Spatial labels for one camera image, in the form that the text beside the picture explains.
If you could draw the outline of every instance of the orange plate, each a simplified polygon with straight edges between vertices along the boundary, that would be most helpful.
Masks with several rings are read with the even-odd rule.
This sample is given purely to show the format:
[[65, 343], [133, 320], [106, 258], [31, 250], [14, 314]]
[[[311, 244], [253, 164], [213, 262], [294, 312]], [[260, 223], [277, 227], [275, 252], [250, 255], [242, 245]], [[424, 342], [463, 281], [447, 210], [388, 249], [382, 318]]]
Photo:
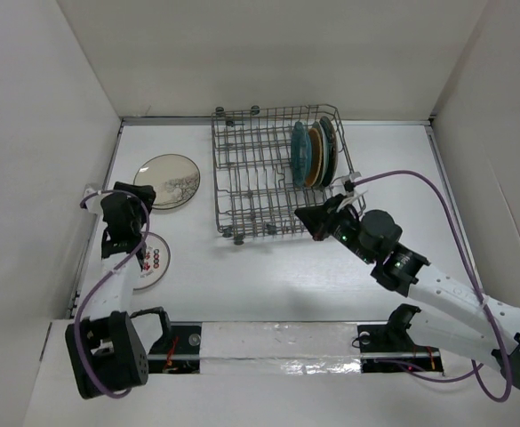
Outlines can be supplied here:
[[305, 187], [313, 187], [323, 168], [323, 137], [317, 129], [312, 127], [309, 129], [309, 139], [313, 157], [311, 158], [311, 170], [305, 180]]

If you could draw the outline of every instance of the metal wire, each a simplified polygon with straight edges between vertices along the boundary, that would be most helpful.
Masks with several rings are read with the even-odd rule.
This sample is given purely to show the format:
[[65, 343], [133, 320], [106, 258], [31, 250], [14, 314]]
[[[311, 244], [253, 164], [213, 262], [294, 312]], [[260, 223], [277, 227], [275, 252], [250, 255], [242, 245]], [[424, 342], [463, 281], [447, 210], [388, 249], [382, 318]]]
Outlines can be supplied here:
[[[327, 116], [337, 134], [338, 170], [354, 173], [339, 111], [331, 105], [224, 111], [212, 114], [214, 196], [218, 232], [235, 243], [245, 238], [300, 234], [298, 207], [322, 204], [332, 188], [293, 185], [291, 138], [295, 122], [311, 126]], [[361, 214], [364, 197], [357, 200]]]

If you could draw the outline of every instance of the plate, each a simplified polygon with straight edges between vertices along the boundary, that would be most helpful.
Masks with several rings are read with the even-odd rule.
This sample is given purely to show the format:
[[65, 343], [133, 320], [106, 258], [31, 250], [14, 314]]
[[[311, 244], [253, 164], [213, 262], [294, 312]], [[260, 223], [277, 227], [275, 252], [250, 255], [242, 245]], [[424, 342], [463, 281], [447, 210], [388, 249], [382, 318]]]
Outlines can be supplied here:
[[334, 127], [332, 126], [329, 117], [321, 117], [319, 122], [321, 123], [321, 127], [327, 137], [327, 142], [329, 143], [329, 165], [324, 173], [323, 181], [321, 182], [323, 187], [328, 187], [337, 172], [337, 164], [339, 163], [339, 147], [337, 145], [337, 133], [334, 132]]
[[146, 240], [145, 261], [135, 291], [142, 291], [156, 284], [169, 269], [171, 249], [164, 239], [149, 232]]
[[327, 172], [327, 167], [329, 165], [329, 142], [324, 133], [323, 128], [319, 124], [319, 122], [315, 122], [313, 127], [317, 129], [321, 137], [323, 138], [323, 167], [321, 168], [321, 172], [319, 173], [319, 177], [316, 179], [314, 187], [321, 187], [321, 183], [323, 182], [323, 178], [325, 173]]
[[295, 123], [292, 132], [293, 184], [303, 187], [311, 169], [311, 140], [308, 130], [301, 122]]
[[309, 129], [309, 139], [311, 140], [313, 157], [311, 159], [311, 170], [305, 180], [305, 186], [313, 187], [323, 167], [323, 137], [317, 129], [312, 127]]
[[188, 157], [165, 154], [143, 165], [133, 184], [153, 186], [156, 193], [153, 209], [173, 209], [184, 205], [196, 194], [200, 171]]

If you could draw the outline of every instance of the gray wall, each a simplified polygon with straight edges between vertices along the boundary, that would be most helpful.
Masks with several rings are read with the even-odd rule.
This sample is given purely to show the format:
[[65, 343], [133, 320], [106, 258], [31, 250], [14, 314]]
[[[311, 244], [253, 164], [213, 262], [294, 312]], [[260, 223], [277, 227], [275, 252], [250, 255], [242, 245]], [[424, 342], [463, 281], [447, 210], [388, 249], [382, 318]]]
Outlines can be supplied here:
[[434, 128], [484, 286], [520, 305], [520, 2], [491, 1]]
[[50, 318], [63, 315], [119, 119], [60, 8], [0, 0], [0, 426], [22, 425]]
[[428, 118], [486, 0], [58, 0], [117, 113]]

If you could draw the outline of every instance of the white table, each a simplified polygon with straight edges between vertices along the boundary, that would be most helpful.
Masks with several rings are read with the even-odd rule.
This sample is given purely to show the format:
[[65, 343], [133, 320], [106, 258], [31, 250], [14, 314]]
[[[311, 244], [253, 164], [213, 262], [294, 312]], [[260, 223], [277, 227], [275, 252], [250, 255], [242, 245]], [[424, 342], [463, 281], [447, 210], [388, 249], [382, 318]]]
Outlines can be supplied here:
[[[363, 175], [412, 169], [441, 185], [423, 125], [347, 123], [345, 132], [355, 168]], [[370, 268], [330, 239], [275, 238], [234, 246], [220, 237], [214, 222], [208, 125], [125, 127], [109, 187], [132, 181], [140, 165], [164, 153], [192, 158], [202, 183], [181, 209], [152, 213], [153, 230], [169, 242], [172, 263], [163, 283], [133, 297], [133, 310], [163, 305], [173, 321], [383, 320], [404, 301], [374, 283]], [[453, 277], [467, 280], [442, 209], [420, 181], [397, 177], [375, 182], [366, 200], [369, 209], [393, 215], [404, 229], [404, 244]], [[83, 294], [100, 273], [100, 232], [98, 227]], [[52, 327], [27, 427], [520, 426], [520, 391], [500, 405], [486, 398], [473, 378], [439, 385], [406, 374], [151, 375], [146, 386], [126, 399], [83, 401], [64, 343], [67, 323], [59, 320]], [[470, 369], [467, 360], [442, 354], [448, 375]], [[485, 369], [483, 376], [500, 393], [500, 375]]]

